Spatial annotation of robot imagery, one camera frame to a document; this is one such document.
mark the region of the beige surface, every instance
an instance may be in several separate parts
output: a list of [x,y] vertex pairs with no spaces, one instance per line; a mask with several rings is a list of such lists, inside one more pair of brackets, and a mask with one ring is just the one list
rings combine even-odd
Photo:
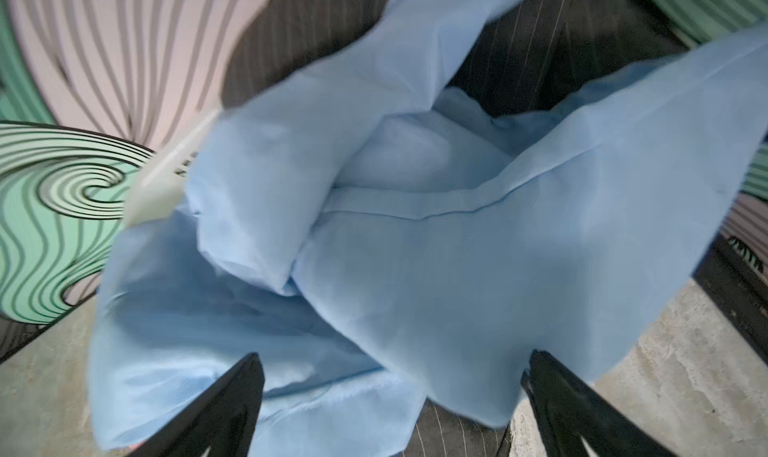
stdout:
[[[91,440],[85,387],[94,302],[0,365],[0,456],[105,457]],[[596,385],[680,455],[768,456],[768,367],[694,283]],[[513,457],[544,455],[530,405]]]
[[[768,455],[768,367],[692,281],[595,388],[678,455]],[[530,404],[512,425],[512,457],[545,455]]]

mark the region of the light blue fabric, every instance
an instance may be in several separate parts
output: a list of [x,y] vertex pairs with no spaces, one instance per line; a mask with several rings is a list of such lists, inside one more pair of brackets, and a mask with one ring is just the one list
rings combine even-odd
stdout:
[[533,349],[587,380],[629,350],[766,131],[768,26],[492,119],[440,92],[518,1],[391,0],[214,127],[188,206],[113,247],[89,374],[103,446],[249,351],[259,455],[360,457],[405,446],[423,393],[504,425]]

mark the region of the blue garment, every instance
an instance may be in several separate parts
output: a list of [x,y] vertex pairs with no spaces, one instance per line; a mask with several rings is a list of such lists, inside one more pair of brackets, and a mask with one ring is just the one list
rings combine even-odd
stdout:
[[768,127],[768,24],[492,119],[441,89],[518,1],[390,0],[217,123],[188,204],[113,247],[102,445],[148,437],[247,351],[267,377],[259,451],[355,457],[403,448],[423,393],[504,425],[533,349],[587,380],[625,355]]

